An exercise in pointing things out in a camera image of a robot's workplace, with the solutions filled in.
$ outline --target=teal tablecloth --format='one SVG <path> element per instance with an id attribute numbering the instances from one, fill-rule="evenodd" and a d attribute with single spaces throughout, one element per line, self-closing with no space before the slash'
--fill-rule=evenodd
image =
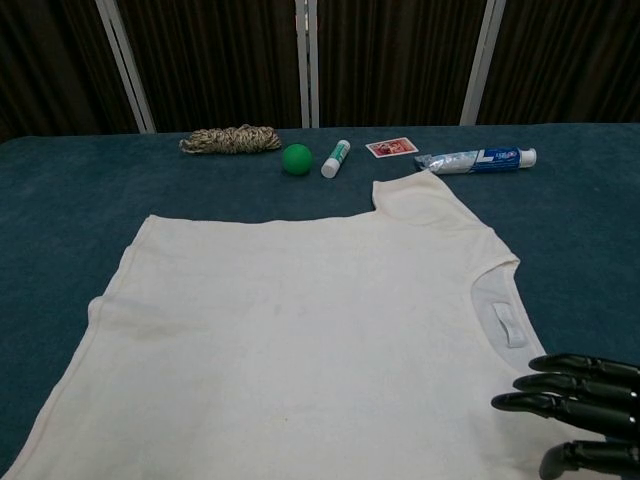
<path id="1" fill-rule="evenodd" d="M 535 147 L 530 171 L 445 178 L 522 259 L 516 281 L 549 352 L 640 363 L 640 125 L 284 130 L 312 173 L 281 152 L 188 156 L 184 135 L 28 137 L 0 146 L 0 472 L 64 372 L 124 248 L 153 213 L 264 222 L 371 210 L 371 182 L 414 172 L 365 143 L 408 136 L 423 153 Z M 333 180 L 320 165 L 352 144 Z"/>

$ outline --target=robotic hand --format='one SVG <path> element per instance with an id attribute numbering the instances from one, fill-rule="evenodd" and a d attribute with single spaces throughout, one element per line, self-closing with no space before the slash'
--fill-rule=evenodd
<path id="1" fill-rule="evenodd" d="M 529 366 L 545 373 L 516 379 L 520 392 L 494 397 L 493 407 L 553 417 L 621 441 L 557 445 L 542 459 L 542 480 L 580 468 L 640 474 L 640 367 L 569 354 L 534 358 Z"/>

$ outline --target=metal frame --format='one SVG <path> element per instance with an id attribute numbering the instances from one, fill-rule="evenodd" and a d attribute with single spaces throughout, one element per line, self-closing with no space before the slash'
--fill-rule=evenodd
<path id="1" fill-rule="evenodd" d="M 320 126 L 318 89 L 318 0 L 309 0 L 309 82 L 311 91 L 311 127 Z"/>
<path id="2" fill-rule="evenodd" d="M 298 75 L 300 77 L 300 116 L 302 128 L 309 128 L 309 70 L 306 0 L 296 0 L 296 35 L 298 37 Z"/>
<path id="3" fill-rule="evenodd" d="M 136 68 L 131 45 L 124 30 L 116 0 L 95 0 L 95 2 L 120 72 L 122 85 L 129 99 L 129 105 L 136 119 L 138 130 L 140 133 L 156 133 L 151 110 L 147 103 L 147 97 L 140 81 L 140 75 Z"/>
<path id="4" fill-rule="evenodd" d="M 507 0 L 487 0 L 480 35 L 478 35 L 476 54 L 469 74 L 467 94 L 460 115 L 460 125 L 475 125 L 478 119 L 506 2 Z"/>

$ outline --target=dark curtain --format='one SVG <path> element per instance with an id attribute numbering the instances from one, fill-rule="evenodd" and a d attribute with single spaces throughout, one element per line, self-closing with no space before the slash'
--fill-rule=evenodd
<path id="1" fill-rule="evenodd" d="M 640 121 L 640 1 L 509 0 L 478 123 Z"/>
<path id="2" fill-rule="evenodd" d="M 320 124 L 457 124 L 485 3 L 319 0 Z"/>
<path id="3" fill-rule="evenodd" d="M 158 131 L 299 127 L 294 0 L 120 0 Z"/>
<path id="4" fill-rule="evenodd" d="M 137 132 L 95 2 L 0 1 L 0 141 Z"/>

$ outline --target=glue stick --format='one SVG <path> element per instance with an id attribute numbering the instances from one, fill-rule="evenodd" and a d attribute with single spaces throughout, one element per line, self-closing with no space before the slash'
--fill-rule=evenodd
<path id="1" fill-rule="evenodd" d="M 327 161 L 324 162 L 322 168 L 320 169 L 320 173 L 325 178 L 333 178 L 340 170 L 340 165 L 344 162 L 347 153 L 351 150 L 351 144 L 346 140 L 340 140 L 336 145 L 336 148 L 333 149 Z"/>

